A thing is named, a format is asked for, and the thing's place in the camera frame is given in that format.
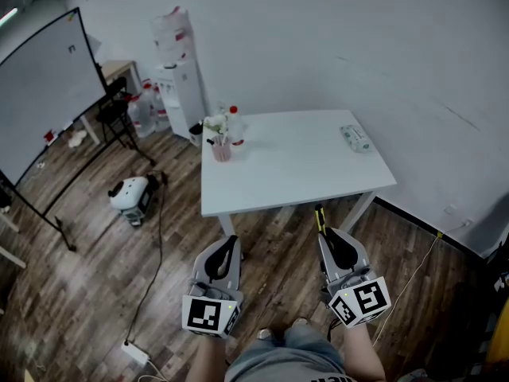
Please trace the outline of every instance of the tabletop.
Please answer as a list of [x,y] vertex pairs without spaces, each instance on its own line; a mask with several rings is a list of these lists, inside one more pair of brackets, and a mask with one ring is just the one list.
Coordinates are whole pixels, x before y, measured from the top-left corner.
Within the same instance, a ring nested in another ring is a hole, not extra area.
[[201,165],[203,216],[296,205],[396,184],[378,151],[356,153],[340,127],[350,111],[288,111],[243,116],[245,143],[217,162],[205,142]]
[[101,72],[103,73],[104,79],[109,80],[125,72],[132,63],[132,60],[107,60],[101,65]]

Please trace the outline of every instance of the person's arm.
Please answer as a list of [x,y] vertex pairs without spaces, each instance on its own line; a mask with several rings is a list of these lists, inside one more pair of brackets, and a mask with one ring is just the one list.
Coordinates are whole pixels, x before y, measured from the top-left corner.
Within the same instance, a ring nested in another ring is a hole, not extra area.
[[385,380],[382,362],[371,344],[366,324],[344,331],[344,370],[359,382]]
[[201,336],[185,382],[224,382],[227,368],[225,360],[226,340]]

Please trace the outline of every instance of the pink cup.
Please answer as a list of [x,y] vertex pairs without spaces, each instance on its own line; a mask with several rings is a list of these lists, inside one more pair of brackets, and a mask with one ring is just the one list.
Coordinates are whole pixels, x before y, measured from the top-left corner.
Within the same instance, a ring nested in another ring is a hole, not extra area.
[[215,136],[212,138],[214,146],[212,146],[212,154],[218,162],[227,162],[231,158],[230,139],[226,137],[223,143],[223,136]]

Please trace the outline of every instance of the white wall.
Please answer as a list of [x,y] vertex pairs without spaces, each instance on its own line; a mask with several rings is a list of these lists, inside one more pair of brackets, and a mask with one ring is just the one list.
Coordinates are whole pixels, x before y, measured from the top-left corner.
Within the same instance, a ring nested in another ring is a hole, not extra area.
[[24,11],[19,10],[0,27],[0,62],[32,34],[66,11],[64,4],[57,0],[40,0]]
[[[67,5],[103,43],[100,60],[135,59],[141,77],[157,63],[150,19],[187,8],[210,103],[244,114],[352,110],[398,180],[382,198],[440,230],[480,221],[509,191],[509,0]],[[457,214],[445,215],[451,203]],[[451,236],[468,244],[465,229]]]

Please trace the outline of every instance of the fluorescent light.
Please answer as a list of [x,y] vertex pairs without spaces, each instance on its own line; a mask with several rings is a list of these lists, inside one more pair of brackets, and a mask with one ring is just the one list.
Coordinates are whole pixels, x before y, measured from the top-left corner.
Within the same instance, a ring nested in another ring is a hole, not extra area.
[[9,20],[11,17],[13,17],[17,13],[17,8],[14,7],[9,13],[7,13],[5,16],[0,18],[0,27],[2,27],[3,23]]

